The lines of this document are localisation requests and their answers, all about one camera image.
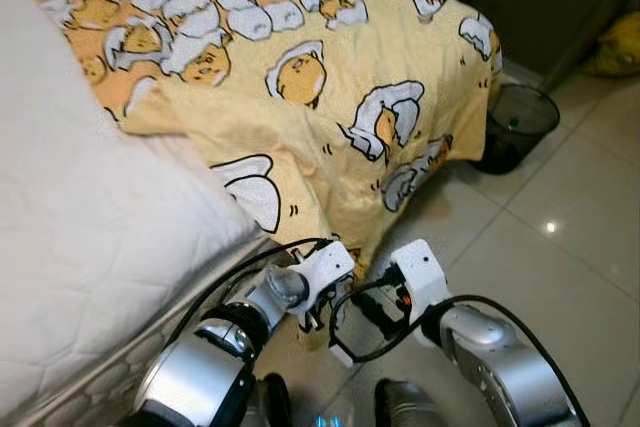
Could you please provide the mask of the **dark right robot foot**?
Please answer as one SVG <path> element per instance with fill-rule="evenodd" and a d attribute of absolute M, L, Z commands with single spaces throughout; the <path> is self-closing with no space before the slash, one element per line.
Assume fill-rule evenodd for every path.
<path fill-rule="evenodd" d="M 443 414 L 416 383 L 381 378 L 374 389 L 375 427 L 447 427 Z"/>

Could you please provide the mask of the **dark robot foot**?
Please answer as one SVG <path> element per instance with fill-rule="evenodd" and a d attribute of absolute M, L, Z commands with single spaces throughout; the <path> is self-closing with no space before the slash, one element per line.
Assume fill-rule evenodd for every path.
<path fill-rule="evenodd" d="M 278 373 L 257 378 L 239 427 L 292 427 L 292 403 Z"/>
<path fill-rule="evenodd" d="M 443 414 L 416 383 L 381 378 L 374 389 L 375 427 L 447 427 Z"/>

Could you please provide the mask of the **yellow plush toy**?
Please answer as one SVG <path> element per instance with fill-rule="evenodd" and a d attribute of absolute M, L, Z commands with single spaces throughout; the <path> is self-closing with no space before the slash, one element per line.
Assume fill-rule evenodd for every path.
<path fill-rule="evenodd" d="M 640 74 L 639 11 L 618 17 L 596 38 L 582 62 L 585 74 L 599 78 L 631 78 Z"/>

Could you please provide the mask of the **yellow egg print duvet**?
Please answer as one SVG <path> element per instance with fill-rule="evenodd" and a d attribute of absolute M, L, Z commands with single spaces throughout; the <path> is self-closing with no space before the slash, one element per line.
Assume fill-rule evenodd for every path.
<path fill-rule="evenodd" d="M 461 0 L 33 0 L 123 133 L 195 144 L 279 243 L 374 257 L 444 162 L 477 159 L 502 67 Z"/>

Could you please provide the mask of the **black mesh waste bin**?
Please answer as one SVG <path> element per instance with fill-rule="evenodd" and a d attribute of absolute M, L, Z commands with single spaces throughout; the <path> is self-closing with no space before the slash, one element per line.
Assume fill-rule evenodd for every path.
<path fill-rule="evenodd" d="M 558 104 L 543 90 L 503 84 L 486 110 L 483 157 L 470 163 L 483 174 L 509 174 L 559 122 Z"/>

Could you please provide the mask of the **white quilted mattress pad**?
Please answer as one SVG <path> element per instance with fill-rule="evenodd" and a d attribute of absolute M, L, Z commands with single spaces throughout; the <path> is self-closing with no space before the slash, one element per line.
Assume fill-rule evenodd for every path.
<path fill-rule="evenodd" d="M 0 0 L 0 415 L 264 239 L 182 136 L 122 133 L 33 0 Z"/>

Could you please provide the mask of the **dark left robot foot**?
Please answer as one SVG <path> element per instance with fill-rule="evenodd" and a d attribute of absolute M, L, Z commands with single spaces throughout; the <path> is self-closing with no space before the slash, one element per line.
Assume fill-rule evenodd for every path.
<path fill-rule="evenodd" d="M 278 373 L 257 378 L 239 427 L 292 427 L 292 403 Z"/>

